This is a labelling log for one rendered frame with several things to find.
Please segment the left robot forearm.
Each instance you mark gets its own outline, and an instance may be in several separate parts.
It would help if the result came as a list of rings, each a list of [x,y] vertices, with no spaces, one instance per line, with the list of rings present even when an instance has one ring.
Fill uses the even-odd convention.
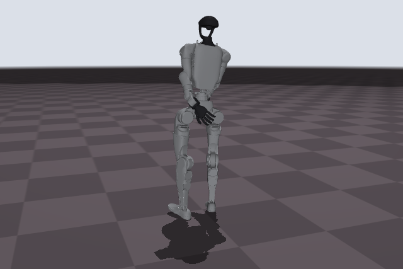
[[[193,97],[195,97],[193,93],[193,82],[190,81],[186,72],[181,72],[179,74],[179,80],[181,81],[183,91],[184,91],[184,99],[188,102],[190,106],[196,104],[196,101]]]

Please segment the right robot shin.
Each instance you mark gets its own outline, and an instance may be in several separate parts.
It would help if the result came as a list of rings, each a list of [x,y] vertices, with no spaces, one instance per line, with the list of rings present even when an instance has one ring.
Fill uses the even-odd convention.
[[[215,188],[218,181],[218,165],[219,165],[219,155],[216,154],[216,164],[215,167],[208,166],[207,168],[207,181],[209,187],[209,203],[215,200]]]

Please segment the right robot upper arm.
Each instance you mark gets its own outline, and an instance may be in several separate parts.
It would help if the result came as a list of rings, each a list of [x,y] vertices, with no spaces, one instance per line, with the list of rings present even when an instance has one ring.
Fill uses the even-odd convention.
[[[222,80],[222,76],[224,75],[227,63],[230,61],[230,54],[228,53],[228,51],[226,51],[225,49],[222,49],[223,52],[223,56],[222,56],[222,63],[221,63],[221,68],[220,68],[220,76],[219,76],[219,80],[217,82],[220,83]]]

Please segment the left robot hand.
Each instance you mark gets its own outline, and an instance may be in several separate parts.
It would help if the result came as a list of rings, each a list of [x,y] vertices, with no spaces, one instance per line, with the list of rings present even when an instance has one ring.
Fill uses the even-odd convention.
[[[194,98],[194,100],[196,101],[196,104],[195,105],[193,105],[193,107],[192,106],[190,106],[193,110],[195,109],[195,114],[196,114],[196,119],[197,119],[197,122],[199,123],[199,124],[202,124],[201,123],[201,121],[200,121],[200,119],[202,120],[202,122],[205,124],[205,125],[209,125],[209,124],[207,124],[205,121],[204,121],[204,119],[208,122],[208,123],[212,123],[211,121],[209,121],[208,119],[210,119],[210,120],[212,120],[212,121],[214,121],[214,119],[212,119],[211,117],[209,117],[208,115],[207,115],[207,113],[210,115],[210,116],[212,116],[212,117],[216,117],[216,116],[214,116],[214,115],[212,115],[204,106],[200,106],[200,102],[195,98],[195,97],[193,97]],[[206,118],[206,117],[208,118]],[[200,118],[200,119],[199,119]],[[204,119],[203,119],[204,118]]]

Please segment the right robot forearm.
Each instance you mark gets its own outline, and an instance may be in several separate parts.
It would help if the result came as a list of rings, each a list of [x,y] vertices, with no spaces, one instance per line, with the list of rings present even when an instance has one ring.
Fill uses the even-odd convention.
[[[214,89],[206,89],[206,94],[208,95],[208,99],[213,95],[214,91],[219,87],[220,83],[216,84]]]

